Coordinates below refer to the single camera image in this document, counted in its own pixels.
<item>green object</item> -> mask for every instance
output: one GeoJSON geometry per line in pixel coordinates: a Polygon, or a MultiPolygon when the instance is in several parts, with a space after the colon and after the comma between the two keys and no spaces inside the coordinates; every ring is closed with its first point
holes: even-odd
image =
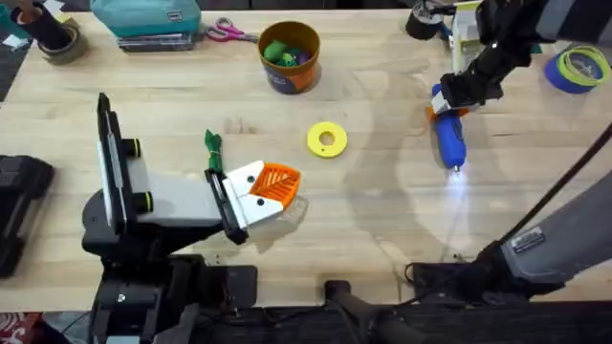
{"type": "Polygon", "coordinates": [[[539,46],[539,44],[534,44],[532,45],[532,54],[542,54],[542,47],[539,46]]]}
{"type": "Polygon", "coordinates": [[[289,53],[283,54],[283,61],[285,62],[285,67],[297,66],[297,63],[295,62],[294,57],[289,53]]]}
{"type": "Polygon", "coordinates": [[[287,53],[291,54],[294,59],[297,59],[297,56],[301,53],[301,50],[297,48],[291,48],[287,53]]]}
{"type": "Polygon", "coordinates": [[[221,136],[212,134],[208,129],[204,135],[204,144],[208,148],[208,168],[212,168],[215,172],[223,172],[221,164],[221,136]]]}
{"type": "Polygon", "coordinates": [[[272,63],[275,63],[283,58],[283,54],[287,48],[287,44],[274,40],[272,43],[270,43],[270,45],[268,45],[268,47],[266,47],[266,50],[264,50],[264,58],[272,63]]]}

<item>cable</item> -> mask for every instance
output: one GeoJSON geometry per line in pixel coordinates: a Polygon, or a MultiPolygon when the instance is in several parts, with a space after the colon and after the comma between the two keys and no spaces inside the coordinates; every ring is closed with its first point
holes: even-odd
{"type": "Polygon", "coordinates": [[[266,312],[266,309],[262,309],[264,319],[266,319],[268,323],[274,324],[274,325],[280,324],[282,322],[285,322],[287,320],[294,319],[300,316],[305,316],[305,315],[309,315],[309,314],[312,314],[315,312],[321,312],[321,311],[324,311],[324,306],[316,307],[316,308],[309,308],[308,310],[305,310],[305,311],[294,312],[294,313],[290,313],[290,314],[281,316],[278,319],[272,319],[266,312]]]}
{"type": "Polygon", "coordinates": [[[406,283],[410,285],[410,287],[414,287],[414,280],[408,277],[408,269],[412,268],[413,265],[414,263],[406,264],[404,268],[404,278],[405,278],[406,283]]]}
{"type": "Polygon", "coordinates": [[[534,216],[537,215],[537,213],[542,210],[542,208],[547,203],[549,203],[553,199],[553,197],[557,195],[557,193],[560,191],[561,188],[563,188],[563,186],[565,186],[574,177],[576,177],[582,167],[584,167],[584,165],[586,165],[588,162],[591,161],[591,159],[593,159],[593,157],[605,146],[605,144],[610,140],[611,137],[612,122],[608,124],[608,127],[603,130],[603,133],[601,133],[601,135],[595,140],[595,142],[591,144],[589,149],[587,149],[586,152],[582,154],[580,159],[578,159],[578,161],[576,161],[576,163],[574,163],[574,165],[570,167],[570,169],[568,169],[567,172],[563,174],[563,176],[561,176],[561,178],[555,183],[555,185],[553,185],[553,187],[551,187],[550,190],[546,192],[544,197],[542,197],[542,199],[539,200],[539,202],[535,204],[534,207],[529,210],[529,212],[508,233],[504,234],[504,236],[499,239],[499,242],[503,244],[510,240],[512,237],[514,237],[514,235],[519,230],[521,230],[528,222],[530,222],[534,218],[534,216]]]}
{"type": "Polygon", "coordinates": [[[234,326],[234,327],[249,327],[249,326],[270,326],[270,325],[278,325],[280,323],[283,323],[285,321],[291,320],[291,319],[295,319],[301,316],[306,316],[306,315],[310,315],[313,314],[315,312],[321,312],[324,311],[324,306],[321,307],[316,307],[316,308],[309,308],[308,310],[305,311],[298,311],[298,312],[293,312],[293,313],[289,313],[286,315],[283,315],[277,319],[272,318],[271,316],[268,315],[266,309],[262,309],[262,315],[264,320],[263,321],[228,321],[223,319],[223,314],[218,314],[217,316],[213,316],[210,314],[206,314],[201,312],[201,315],[212,319],[212,320],[218,320],[220,324],[222,325],[226,325],[226,326],[234,326]]]}
{"type": "MultiPolygon", "coordinates": [[[[576,161],[576,163],[574,163],[574,165],[572,165],[572,167],[570,167],[567,172],[565,172],[565,174],[563,174],[563,176],[561,176],[561,178],[553,185],[553,187],[551,187],[548,192],[546,192],[546,194],[544,194],[544,196],[539,200],[539,202],[537,202],[537,204],[534,205],[534,207],[527,212],[527,214],[518,221],[518,223],[516,223],[516,225],[510,230],[508,231],[506,234],[504,234],[496,243],[495,245],[497,245],[498,247],[501,247],[502,245],[504,245],[507,241],[509,241],[510,239],[512,239],[512,237],[518,232],[520,231],[527,223],[529,223],[535,215],[537,215],[537,213],[542,210],[542,208],[549,203],[553,197],[555,197],[557,195],[557,193],[561,190],[561,188],[563,188],[567,183],[569,183],[574,177],[576,177],[576,175],[580,172],[580,170],[588,163],[591,161],[591,159],[593,159],[593,157],[607,144],[607,142],[610,140],[610,138],[612,138],[612,122],[610,122],[607,126],[607,128],[605,128],[605,130],[603,130],[603,133],[601,133],[598,138],[591,144],[591,146],[586,150],[586,152],[584,152],[584,154],[582,154],[582,156],[578,159],[578,161],[576,161]]],[[[412,266],[412,264],[408,264],[406,266],[406,268],[404,269],[404,277],[406,277],[406,282],[411,283],[412,285],[414,285],[414,281],[412,279],[407,279],[407,271],[408,268],[412,266]]],[[[407,306],[407,305],[411,305],[417,301],[421,301],[423,300],[426,296],[431,295],[432,293],[436,292],[437,290],[439,290],[441,287],[445,286],[446,284],[452,282],[453,280],[455,280],[457,277],[459,277],[460,274],[462,274],[463,272],[465,272],[467,269],[469,269],[471,267],[471,264],[467,264],[464,267],[462,267],[461,269],[458,269],[457,272],[453,273],[450,277],[448,277],[447,279],[445,279],[444,281],[440,282],[440,284],[438,284],[435,287],[432,287],[428,290],[425,290],[422,294],[417,295],[407,301],[404,301],[402,303],[400,303],[397,307],[401,307],[401,306],[407,306]]]]}
{"type": "Polygon", "coordinates": [[[85,317],[85,315],[89,314],[91,311],[87,311],[81,315],[79,315],[75,320],[73,320],[70,324],[68,324],[68,326],[66,326],[64,328],[64,330],[62,330],[60,333],[65,334],[66,332],[68,332],[68,330],[70,330],[70,328],[72,328],[79,320],[81,320],[82,318],[85,317]]]}
{"type": "Polygon", "coordinates": [[[338,311],[340,313],[340,315],[342,316],[342,321],[344,321],[344,325],[346,326],[346,330],[348,330],[348,332],[351,334],[351,339],[353,339],[353,343],[354,344],[362,344],[360,337],[355,333],[355,327],[353,326],[353,323],[351,322],[351,319],[348,317],[348,314],[346,313],[346,311],[344,310],[344,308],[337,303],[336,301],[333,300],[327,300],[327,302],[331,305],[334,306],[334,308],[336,308],[336,311],[338,311]]]}

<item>wooden table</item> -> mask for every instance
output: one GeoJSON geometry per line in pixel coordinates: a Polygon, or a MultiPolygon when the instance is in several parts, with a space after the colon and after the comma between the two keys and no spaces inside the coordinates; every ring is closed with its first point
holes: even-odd
{"type": "MultiPolygon", "coordinates": [[[[85,310],[101,274],[80,246],[81,209],[100,189],[96,155],[98,92],[119,114],[124,135],[142,140],[148,167],[203,178],[209,128],[224,139],[227,169],[253,160],[303,173],[299,226],[251,230],[237,247],[222,234],[185,249],[213,264],[259,268],[258,303],[321,301],[322,283],[352,282],[373,302],[412,296],[404,264],[473,257],[542,196],[612,119],[612,83],[588,95],[554,89],[535,56],[504,82],[506,96],[463,120],[469,148],[461,174],[439,163],[424,108],[430,87],[449,71],[442,42],[403,32],[408,11],[207,12],[247,32],[273,22],[308,23],[321,37],[321,78],[310,92],[283,96],[269,85],[255,46],[206,41],[193,52],[124,54],[91,14],[75,14],[91,52],[55,67],[32,48],[0,110],[0,152],[25,154],[57,169],[17,274],[0,282],[0,312],[85,310]],[[349,145],[330,160],[306,147],[314,123],[334,121],[349,145]]],[[[562,192],[549,213],[612,165],[606,147],[562,192]]],[[[583,273],[545,299],[612,297],[612,266],[583,273]]]]}

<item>glue gun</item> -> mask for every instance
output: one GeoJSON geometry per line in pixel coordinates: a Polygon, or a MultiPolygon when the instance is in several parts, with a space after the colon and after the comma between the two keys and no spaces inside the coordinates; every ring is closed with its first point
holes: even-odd
{"type": "MultiPolygon", "coordinates": [[[[440,92],[440,84],[433,85],[431,95],[440,92]]],[[[440,158],[444,166],[453,172],[459,172],[459,168],[466,162],[467,148],[463,141],[460,114],[457,110],[448,110],[437,116],[434,114],[431,120],[433,128],[438,137],[438,148],[440,158]]]]}

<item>red scissors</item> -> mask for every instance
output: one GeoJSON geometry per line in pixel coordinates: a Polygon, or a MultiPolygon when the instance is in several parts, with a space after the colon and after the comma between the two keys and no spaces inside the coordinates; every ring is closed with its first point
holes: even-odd
{"type": "Polygon", "coordinates": [[[257,43],[259,37],[254,34],[244,33],[235,26],[229,18],[221,17],[214,22],[214,26],[207,27],[207,37],[215,42],[227,42],[229,40],[244,40],[257,43]]]}

